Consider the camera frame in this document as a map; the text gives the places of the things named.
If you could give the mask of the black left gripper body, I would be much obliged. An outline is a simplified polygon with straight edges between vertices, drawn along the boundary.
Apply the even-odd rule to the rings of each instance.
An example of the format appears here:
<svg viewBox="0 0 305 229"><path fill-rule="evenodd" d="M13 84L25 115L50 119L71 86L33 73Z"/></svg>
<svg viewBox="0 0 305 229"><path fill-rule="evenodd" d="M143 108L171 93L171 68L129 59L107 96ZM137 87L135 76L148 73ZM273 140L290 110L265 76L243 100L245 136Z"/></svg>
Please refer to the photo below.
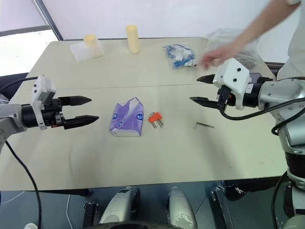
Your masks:
<svg viewBox="0 0 305 229"><path fill-rule="evenodd" d="M41 112L46 126L54 128L65 124L61 98L52 99L48 104L44 105L44 109Z"/></svg>

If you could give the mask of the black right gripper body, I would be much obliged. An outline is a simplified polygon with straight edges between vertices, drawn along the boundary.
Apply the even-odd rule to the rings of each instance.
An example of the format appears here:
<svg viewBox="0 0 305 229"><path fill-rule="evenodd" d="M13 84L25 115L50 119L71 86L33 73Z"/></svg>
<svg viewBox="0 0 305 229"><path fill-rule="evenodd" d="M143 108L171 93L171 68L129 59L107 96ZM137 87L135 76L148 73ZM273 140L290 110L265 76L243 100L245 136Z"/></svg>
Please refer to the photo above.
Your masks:
<svg viewBox="0 0 305 229"><path fill-rule="evenodd" d="M225 85L222 85L218 90L217 99L217 108L220 111L225 111L227 105L235 106L236 103L236 97L232 94L232 90Z"/></svg>

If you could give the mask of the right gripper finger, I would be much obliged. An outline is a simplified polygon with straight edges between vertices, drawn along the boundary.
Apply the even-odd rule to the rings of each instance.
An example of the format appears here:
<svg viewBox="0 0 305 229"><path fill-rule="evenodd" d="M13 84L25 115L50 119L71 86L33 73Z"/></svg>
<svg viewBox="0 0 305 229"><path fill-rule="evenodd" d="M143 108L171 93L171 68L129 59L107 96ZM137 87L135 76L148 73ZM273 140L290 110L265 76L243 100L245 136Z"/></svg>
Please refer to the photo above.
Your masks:
<svg viewBox="0 0 305 229"><path fill-rule="evenodd" d="M198 82L207 83L207 84L213 84L215 74L205 75L197 78L196 80Z"/></svg>
<svg viewBox="0 0 305 229"><path fill-rule="evenodd" d="M218 109L218 102L217 101L211 101L211 100L209 100L206 97L198 97L198 96L196 96L196 97L190 97L190 99L193 102L195 102L195 103L197 103L197 104L199 104L199 105L201 105L203 107L208 107L208 108L212 108L212 109Z"/></svg>

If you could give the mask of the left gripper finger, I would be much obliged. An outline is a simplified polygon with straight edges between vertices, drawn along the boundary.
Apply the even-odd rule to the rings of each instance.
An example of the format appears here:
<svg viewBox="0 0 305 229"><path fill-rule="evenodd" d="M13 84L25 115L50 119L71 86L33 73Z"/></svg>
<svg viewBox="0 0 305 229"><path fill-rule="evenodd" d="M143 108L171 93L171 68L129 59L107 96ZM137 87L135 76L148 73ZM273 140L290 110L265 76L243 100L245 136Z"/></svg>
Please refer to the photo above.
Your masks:
<svg viewBox="0 0 305 229"><path fill-rule="evenodd" d="M85 96L65 96L60 97L59 100L62 106L79 106L92 101Z"/></svg>
<svg viewBox="0 0 305 229"><path fill-rule="evenodd" d="M66 119L64 122L64 129L67 130L67 129L89 125L97 121L98 119L99 117L94 115L81 115L72 119Z"/></svg>

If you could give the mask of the person's bare hand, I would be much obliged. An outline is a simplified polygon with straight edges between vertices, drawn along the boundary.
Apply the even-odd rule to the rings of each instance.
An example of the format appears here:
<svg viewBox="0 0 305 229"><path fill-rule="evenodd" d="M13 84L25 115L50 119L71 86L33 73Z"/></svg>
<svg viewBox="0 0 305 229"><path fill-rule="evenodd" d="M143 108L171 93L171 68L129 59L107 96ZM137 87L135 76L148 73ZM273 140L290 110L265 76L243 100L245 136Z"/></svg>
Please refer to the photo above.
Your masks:
<svg viewBox="0 0 305 229"><path fill-rule="evenodd" d="M205 53L201 59L201 64L203 68L207 70L210 67L219 66L223 64L226 60L235 57L236 54L237 51L234 46L225 45Z"/></svg>

